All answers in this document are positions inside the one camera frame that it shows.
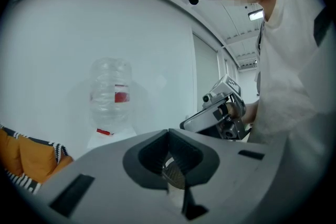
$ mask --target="white shirt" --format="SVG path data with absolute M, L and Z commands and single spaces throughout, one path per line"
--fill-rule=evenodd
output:
M 317 113 L 298 73 L 318 49 L 314 20 L 323 8 L 323 0 L 276 0 L 257 49 L 260 97 L 249 142 L 268 144 L 277 132 Z

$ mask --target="person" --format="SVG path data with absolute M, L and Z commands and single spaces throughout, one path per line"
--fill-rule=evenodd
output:
M 253 123 L 248 142 L 269 144 L 277 133 L 317 113 L 298 74 L 326 31 L 325 5 L 323 0 L 230 1 L 258 3 L 264 9 L 256 43 L 260 95 L 257 102 L 246 105 L 242 120 Z M 227 108 L 232 117 L 240 116 L 234 104 L 227 103 Z

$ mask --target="cable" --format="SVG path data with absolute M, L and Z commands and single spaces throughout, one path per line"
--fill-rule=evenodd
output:
M 232 23 L 233 23 L 235 29 L 237 30 L 237 35 L 240 36 L 240 33 L 238 32 L 238 29 L 237 29 L 237 27 L 236 27 L 236 25 L 235 25 L 235 22 L 232 20 L 230 13 L 227 11 L 226 7 L 225 7 L 223 4 L 222 4 L 222 6 L 223 6 L 223 8 L 225 9 L 227 15 L 230 17 L 230 19 L 231 19 L 231 21 L 232 21 Z

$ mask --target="orange cushion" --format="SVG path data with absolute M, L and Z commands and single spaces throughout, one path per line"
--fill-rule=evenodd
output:
M 43 183 L 57 166 L 52 146 L 36 143 L 26 137 L 19 137 L 23 171 L 31 179 Z
M 23 173 L 19 141 L 0 129 L 0 159 L 2 165 L 16 176 Z
M 66 167 L 68 164 L 72 163 L 73 161 L 74 159 L 72 159 L 72 157 L 64 155 L 64 157 L 61 158 L 59 164 L 57 165 L 53 173 L 48 177 L 48 179 L 54 174 L 56 174 L 57 172 L 61 171 L 64 167 Z

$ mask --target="gray plastic surface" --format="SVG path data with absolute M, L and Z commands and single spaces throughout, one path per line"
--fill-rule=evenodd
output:
M 218 111 L 218 107 L 223 103 L 225 103 L 225 100 L 215 103 L 209 106 L 207 109 L 204 109 L 201 112 L 198 112 L 196 115 L 193 115 L 184 122 L 184 129 L 190 132 L 200 132 L 221 122 L 224 118 L 218 120 L 214 113 Z
M 195 204 L 208 210 L 192 222 L 274 223 L 295 210 L 328 165 L 334 146 L 330 132 L 336 127 L 335 116 L 335 113 L 318 115 L 302 122 L 289 133 L 278 133 L 268 146 L 219 140 L 175 129 L 180 137 L 211 147 L 220 160 L 206 184 L 190 188 Z M 48 205 L 78 174 L 85 174 L 95 180 L 69 217 L 74 222 L 189 222 L 173 206 L 165 190 L 140 187 L 123 168 L 125 152 L 159 132 L 92 150 L 46 182 L 37 198 Z M 264 157 L 260 160 L 242 156 L 241 150 L 262 153 Z

